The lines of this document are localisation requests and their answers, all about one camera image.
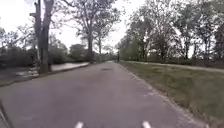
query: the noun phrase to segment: grassy median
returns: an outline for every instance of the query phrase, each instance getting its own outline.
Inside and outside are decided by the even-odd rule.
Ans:
[[[224,128],[224,73],[121,62],[211,127]]]

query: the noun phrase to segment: asphalt road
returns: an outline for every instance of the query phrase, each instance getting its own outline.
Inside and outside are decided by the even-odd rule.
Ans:
[[[15,128],[204,128],[113,62],[0,88],[0,98]]]

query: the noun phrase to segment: tree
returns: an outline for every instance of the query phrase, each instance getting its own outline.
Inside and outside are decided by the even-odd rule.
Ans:
[[[170,46],[170,37],[174,33],[172,23],[175,15],[175,4],[170,0],[147,0],[147,17],[151,19],[152,44],[151,50],[156,50],[160,59],[165,61]]]
[[[84,62],[88,60],[87,53],[85,45],[75,44],[70,47],[69,57],[76,62]]]
[[[211,38],[215,30],[214,10],[211,2],[202,1],[195,15],[196,34],[204,44],[203,58],[208,63],[211,53]]]
[[[102,41],[108,36],[112,30],[113,24],[119,21],[120,12],[115,8],[108,11],[100,12],[96,17],[96,24],[93,27],[94,39],[97,41],[96,45],[99,47],[99,58],[101,61]]]
[[[56,38],[55,35],[49,37],[49,62],[53,64],[65,63],[67,59],[68,49]]]
[[[224,24],[220,25],[217,31],[215,32],[215,59],[218,61],[224,61]]]
[[[101,14],[109,14],[113,12],[112,3],[115,0],[73,0],[68,2],[67,0],[62,0],[65,5],[64,13],[70,15],[70,20],[75,20],[78,24],[78,35],[82,35],[84,39],[88,41],[88,55],[89,61],[93,63],[93,32],[95,29],[96,18]],[[102,21],[107,19],[107,16],[101,17]]]
[[[3,41],[3,37],[5,35],[5,29],[0,27],[0,41],[1,41],[1,54],[3,54],[4,52],[4,41]]]
[[[177,40],[180,53],[185,59],[188,59],[190,46],[193,44],[192,39],[194,36],[194,11],[195,6],[187,4],[179,10],[179,16],[174,22],[174,27],[180,32],[179,39]]]
[[[132,43],[137,43],[139,59],[147,61],[148,45],[152,31],[151,19],[147,16],[147,7],[143,6],[133,16],[130,24],[129,35]]]
[[[44,4],[45,12],[43,21],[41,20],[40,0],[35,3],[36,12],[31,14],[31,16],[35,17],[35,34],[38,42],[38,58],[40,63],[39,73],[47,73],[50,67],[48,64],[48,41],[54,0],[44,0]]]

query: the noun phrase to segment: sky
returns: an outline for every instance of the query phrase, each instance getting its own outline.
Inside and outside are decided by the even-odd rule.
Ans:
[[[31,24],[32,17],[29,13],[35,11],[33,6],[35,0],[0,0],[0,27],[5,28],[6,31],[16,30],[17,26]],[[144,0],[118,0],[115,3],[115,7],[124,8],[126,14],[121,17],[121,22],[115,24],[114,32],[111,32],[104,44],[110,44],[115,46],[120,39],[125,35],[127,30],[127,22],[129,16],[133,14],[141,5],[144,4]],[[62,27],[60,33],[55,30],[51,30],[56,33],[58,39],[60,39],[68,48],[72,44],[81,43],[78,37],[76,37],[76,30],[74,28]]]

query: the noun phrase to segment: water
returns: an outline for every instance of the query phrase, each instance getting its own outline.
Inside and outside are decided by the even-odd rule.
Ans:
[[[60,65],[52,65],[51,69],[52,71],[60,71],[60,70],[65,70],[65,69],[72,69],[80,66],[85,66],[88,65],[89,63],[65,63],[65,64],[60,64]],[[30,76],[38,76],[38,72],[36,68],[30,68],[25,71],[21,72],[16,72],[18,76],[21,77],[30,77]]]
[[[65,64],[60,64],[60,65],[52,65],[51,69],[52,71],[60,71],[60,70],[64,70],[64,69],[71,69],[71,68],[76,68],[76,67],[80,67],[80,66],[85,66],[88,63],[65,63]]]

